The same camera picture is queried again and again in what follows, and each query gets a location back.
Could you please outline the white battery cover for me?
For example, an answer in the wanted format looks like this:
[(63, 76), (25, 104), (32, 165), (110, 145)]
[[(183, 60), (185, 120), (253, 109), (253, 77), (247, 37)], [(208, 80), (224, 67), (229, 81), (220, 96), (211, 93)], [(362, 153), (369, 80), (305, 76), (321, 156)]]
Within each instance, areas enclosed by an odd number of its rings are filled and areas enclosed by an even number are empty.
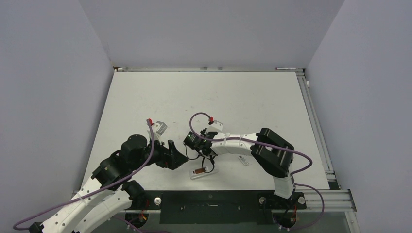
[(243, 156), (239, 155), (238, 159), (244, 166), (249, 166), (249, 162)]

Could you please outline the white remote control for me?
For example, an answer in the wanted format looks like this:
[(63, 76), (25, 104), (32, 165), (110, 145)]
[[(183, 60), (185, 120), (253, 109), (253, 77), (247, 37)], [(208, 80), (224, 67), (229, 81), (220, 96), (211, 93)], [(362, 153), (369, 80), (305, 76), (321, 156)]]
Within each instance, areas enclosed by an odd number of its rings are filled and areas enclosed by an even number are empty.
[(204, 166), (202, 168), (189, 171), (189, 177), (191, 180), (196, 180), (217, 172), (219, 172), (219, 170), (215, 166)]

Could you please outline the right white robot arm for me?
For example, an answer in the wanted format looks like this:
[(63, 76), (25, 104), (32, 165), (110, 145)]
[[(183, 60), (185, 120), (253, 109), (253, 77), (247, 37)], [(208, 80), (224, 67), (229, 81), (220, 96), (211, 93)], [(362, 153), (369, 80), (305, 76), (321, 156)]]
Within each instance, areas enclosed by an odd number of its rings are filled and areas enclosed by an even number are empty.
[(286, 208), (294, 201), (294, 181), (290, 166), (294, 147), (269, 128), (257, 133), (232, 135), (218, 131), (201, 131), (200, 136), (189, 132), (183, 144), (204, 156), (235, 154), (252, 156), (274, 179), (275, 203)]

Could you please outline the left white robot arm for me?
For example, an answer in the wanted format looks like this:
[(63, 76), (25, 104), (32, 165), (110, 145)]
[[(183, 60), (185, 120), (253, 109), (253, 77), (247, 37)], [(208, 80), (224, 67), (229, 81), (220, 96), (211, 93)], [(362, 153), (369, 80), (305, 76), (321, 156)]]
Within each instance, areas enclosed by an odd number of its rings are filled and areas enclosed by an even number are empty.
[(89, 233), (121, 210), (143, 206), (146, 193), (131, 180), (133, 172), (152, 164), (175, 170), (187, 161), (172, 140), (165, 147), (158, 139), (132, 135), (120, 150), (100, 162), (69, 204), (49, 219), (33, 223), (29, 232)]

